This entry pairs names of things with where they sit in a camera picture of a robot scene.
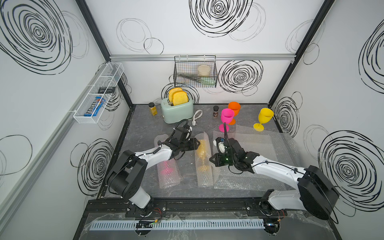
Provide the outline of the yellow-orange glass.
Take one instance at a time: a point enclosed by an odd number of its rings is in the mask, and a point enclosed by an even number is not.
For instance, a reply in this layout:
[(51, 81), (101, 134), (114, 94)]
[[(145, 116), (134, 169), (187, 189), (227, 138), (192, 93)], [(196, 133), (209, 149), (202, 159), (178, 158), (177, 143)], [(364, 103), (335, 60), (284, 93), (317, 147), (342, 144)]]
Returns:
[(198, 186), (207, 188), (214, 186), (214, 178), (211, 162), (209, 158), (212, 156), (209, 136), (206, 132), (196, 135), (196, 139), (200, 142), (197, 150), (195, 150), (195, 165), (197, 173)]

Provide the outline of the pink glass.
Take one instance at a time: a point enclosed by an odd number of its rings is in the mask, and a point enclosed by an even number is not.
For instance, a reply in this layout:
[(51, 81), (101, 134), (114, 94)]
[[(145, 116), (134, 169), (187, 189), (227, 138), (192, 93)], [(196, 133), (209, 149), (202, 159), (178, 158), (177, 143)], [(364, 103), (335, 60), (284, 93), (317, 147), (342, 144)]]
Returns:
[(232, 122), (234, 116), (235, 116), (235, 113), (233, 110), (228, 109), (228, 108), (222, 110), (222, 112), (221, 112), (222, 124), (219, 126), (219, 130), (221, 132), (224, 133), (225, 131), (229, 130), (229, 123)]
[(160, 189), (167, 189), (180, 184), (181, 176), (175, 159), (157, 164)]

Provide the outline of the orange wine glass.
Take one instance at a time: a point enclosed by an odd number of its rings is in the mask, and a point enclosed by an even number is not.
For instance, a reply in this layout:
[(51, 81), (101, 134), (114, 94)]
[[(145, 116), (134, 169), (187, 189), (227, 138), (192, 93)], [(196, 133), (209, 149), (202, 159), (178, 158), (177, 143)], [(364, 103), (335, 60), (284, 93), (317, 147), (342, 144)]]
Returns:
[(232, 126), (232, 125), (234, 125), (236, 123), (235, 117), (239, 114), (240, 109), (241, 109), (241, 105), (239, 103), (237, 103), (237, 102), (230, 102), (228, 104), (228, 108), (231, 109), (234, 112), (234, 118), (229, 123), (229, 125)]

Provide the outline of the yellow wine glass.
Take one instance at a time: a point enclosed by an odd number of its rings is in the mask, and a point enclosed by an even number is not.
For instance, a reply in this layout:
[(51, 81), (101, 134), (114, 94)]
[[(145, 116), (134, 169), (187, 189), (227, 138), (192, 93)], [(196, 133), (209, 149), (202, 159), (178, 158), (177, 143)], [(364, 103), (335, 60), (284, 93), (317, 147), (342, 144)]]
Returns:
[(255, 123), (253, 128), (258, 131), (262, 132), (264, 131), (264, 124), (268, 123), (274, 116), (274, 112), (269, 108), (263, 108), (260, 110), (259, 116), (258, 116), (258, 123)]

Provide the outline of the bubble wrap of orange glass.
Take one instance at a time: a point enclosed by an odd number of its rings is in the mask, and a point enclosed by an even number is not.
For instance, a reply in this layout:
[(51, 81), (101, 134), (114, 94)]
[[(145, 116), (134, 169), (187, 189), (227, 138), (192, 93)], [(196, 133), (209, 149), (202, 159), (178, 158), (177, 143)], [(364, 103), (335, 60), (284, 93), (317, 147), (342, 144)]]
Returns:
[(284, 183), (264, 175), (252, 174), (249, 172), (240, 174), (240, 171), (231, 168), (232, 171), (235, 172), (234, 174), (228, 169), (228, 166), (215, 167), (212, 163), (209, 163), (209, 166), (212, 167), (215, 189), (261, 192), (265, 192), (269, 189), (278, 191), (290, 189), (290, 187), (287, 187)]

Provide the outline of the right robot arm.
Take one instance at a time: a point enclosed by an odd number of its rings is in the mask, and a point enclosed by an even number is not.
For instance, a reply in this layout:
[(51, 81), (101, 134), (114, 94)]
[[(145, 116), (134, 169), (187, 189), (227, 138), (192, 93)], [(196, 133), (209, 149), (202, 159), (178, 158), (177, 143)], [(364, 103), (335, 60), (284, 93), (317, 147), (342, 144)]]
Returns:
[(331, 181), (316, 166), (282, 164), (255, 152), (246, 152), (233, 138), (216, 138), (218, 152), (209, 161), (215, 167), (233, 166), (240, 172), (270, 177), (290, 187), (289, 191), (267, 190), (260, 201), (266, 211), (302, 210), (320, 220), (329, 220), (340, 197)]

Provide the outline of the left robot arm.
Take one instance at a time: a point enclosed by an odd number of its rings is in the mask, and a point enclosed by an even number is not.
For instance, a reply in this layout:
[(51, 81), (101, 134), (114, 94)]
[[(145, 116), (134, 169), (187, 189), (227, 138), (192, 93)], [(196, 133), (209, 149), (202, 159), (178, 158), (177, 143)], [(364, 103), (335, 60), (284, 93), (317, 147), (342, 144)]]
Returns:
[(107, 186), (140, 209), (148, 209), (152, 197), (141, 187), (147, 169), (169, 161), (185, 152), (195, 151), (200, 142), (191, 137), (192, 127), (187, 123), (177, 124), (172, 134), (158, 146), (143, 151), (124, 151), (105, 177)]

